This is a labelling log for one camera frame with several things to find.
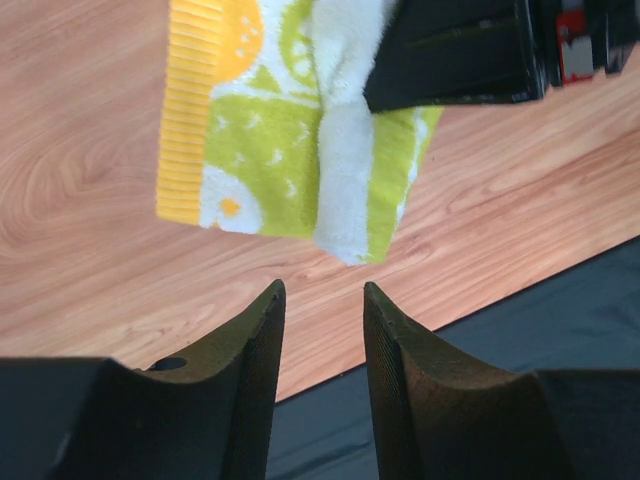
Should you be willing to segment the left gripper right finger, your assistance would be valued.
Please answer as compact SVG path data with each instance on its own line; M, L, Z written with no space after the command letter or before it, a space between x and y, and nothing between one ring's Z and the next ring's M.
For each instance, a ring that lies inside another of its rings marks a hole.
M380 478L576 478L535 375L454 347L373 282L363 335Z

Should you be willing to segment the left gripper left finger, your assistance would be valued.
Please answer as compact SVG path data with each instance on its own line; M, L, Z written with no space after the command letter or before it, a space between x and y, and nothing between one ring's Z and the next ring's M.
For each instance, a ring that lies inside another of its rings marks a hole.
M264 478L285 310L276 280L147 370L104 362L51 478Z

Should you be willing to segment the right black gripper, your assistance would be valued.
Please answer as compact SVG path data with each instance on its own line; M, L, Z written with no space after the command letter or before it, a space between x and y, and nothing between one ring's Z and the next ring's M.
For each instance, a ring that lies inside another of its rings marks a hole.
M364 94L374 113L514 104L620 74L639 43L639 2L402 1Z

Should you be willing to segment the white yellow patterned towel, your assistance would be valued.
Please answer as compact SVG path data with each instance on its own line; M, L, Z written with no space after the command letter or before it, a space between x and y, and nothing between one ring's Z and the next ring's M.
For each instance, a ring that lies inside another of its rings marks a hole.
M379 264L441 111L364 97L392 1L174 1L156 213Z

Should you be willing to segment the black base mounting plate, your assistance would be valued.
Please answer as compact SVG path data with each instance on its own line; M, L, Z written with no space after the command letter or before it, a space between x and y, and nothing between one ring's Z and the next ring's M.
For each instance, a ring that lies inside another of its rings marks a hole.
M366 361L278 404L271 479L635 479L639 243L432 332L377 285Z

